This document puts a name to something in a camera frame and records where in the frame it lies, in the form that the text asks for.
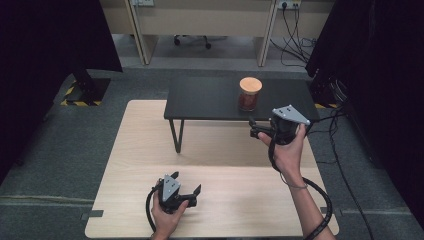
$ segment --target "electrical outlet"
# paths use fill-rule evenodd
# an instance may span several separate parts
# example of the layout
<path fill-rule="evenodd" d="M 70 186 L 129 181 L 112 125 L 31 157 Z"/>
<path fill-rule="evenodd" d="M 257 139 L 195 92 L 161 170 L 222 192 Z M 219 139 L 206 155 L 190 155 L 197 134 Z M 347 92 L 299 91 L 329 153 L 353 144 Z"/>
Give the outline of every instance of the electrical outlet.
<path fill-rule="evenodd" d="M 283 4 L 286 3 L 286 10 L 296 10 L 300 8 L 301 0 L 280 0 L 278 2 L 278 9 L 284 9 Z"/>

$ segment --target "person's left hand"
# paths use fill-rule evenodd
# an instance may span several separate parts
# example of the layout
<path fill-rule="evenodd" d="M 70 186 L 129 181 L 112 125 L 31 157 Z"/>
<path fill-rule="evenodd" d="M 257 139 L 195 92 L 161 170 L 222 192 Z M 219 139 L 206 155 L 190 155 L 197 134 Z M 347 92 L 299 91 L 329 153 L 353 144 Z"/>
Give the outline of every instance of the person's left hand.
<path fill-rule="evenodd" d="M 178 223 L 188 206 L 188 200 L 181 203 L 180 207 L 173 214 L 168 214 L 162 210 L 159 205 L 158 191 L 153 194 L 153 208 L 151 210 L 153 218 L 155 219 L 156 232 L 152 235 L 151 239 L 162 240 L 168 239 L 175 231 Z"/>

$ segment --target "black tabletop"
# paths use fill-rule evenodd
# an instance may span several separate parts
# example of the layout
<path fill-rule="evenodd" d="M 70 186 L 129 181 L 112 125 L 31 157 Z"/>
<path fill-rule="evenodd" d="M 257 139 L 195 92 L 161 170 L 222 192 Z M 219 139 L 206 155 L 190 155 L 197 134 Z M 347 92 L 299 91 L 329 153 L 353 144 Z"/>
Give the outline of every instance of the black tabletop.
<path fill-rule="evenodd" d="M 274 108 L 292 105 L 311 122 L 319 121 L 318 111 L 305 81 L 259 79 L 262 89 L 255 110 L 238 107 L 238 78 L 180 77 L 171 81 L 165 119 L 244 121 L 252 116 L 267 121 Z"/>

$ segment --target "lid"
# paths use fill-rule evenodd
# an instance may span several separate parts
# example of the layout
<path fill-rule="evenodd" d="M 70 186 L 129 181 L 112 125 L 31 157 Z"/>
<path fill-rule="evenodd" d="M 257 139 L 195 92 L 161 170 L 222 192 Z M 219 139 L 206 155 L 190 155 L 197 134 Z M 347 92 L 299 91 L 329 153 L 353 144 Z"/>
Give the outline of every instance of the lid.
<path fill-rule="evenodd" d="M 262 88 L 262 83 L 256 78 L 245 77 L 240 81 L 240 87 L 246 94 L 253 95 Z"/>

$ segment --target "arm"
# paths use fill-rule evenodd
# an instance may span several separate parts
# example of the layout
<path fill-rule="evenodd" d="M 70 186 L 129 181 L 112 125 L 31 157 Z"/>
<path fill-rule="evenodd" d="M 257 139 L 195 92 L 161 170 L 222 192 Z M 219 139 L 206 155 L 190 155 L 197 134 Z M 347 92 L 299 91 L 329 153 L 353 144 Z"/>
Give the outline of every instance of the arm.
<path fill-rule="evenodd" d="M 275 163 L 291 186 L 305 186 L 300 173 L 300 160 L 303 150 L 303 140 L 306 134 L 305 125 L 301 124 L 296 138 L 288 145 L 276 145 L 274 150 Z M 259 139 L 267 146 L 271 138 L 259 133 Z M 314 199 L 307 188 L 290 188 L 290 193 L 299 215 L 303 236 L 308 236 L 323 220 Z M 315 239 L 335 239 L 331 230 L 326 227 Z"/>

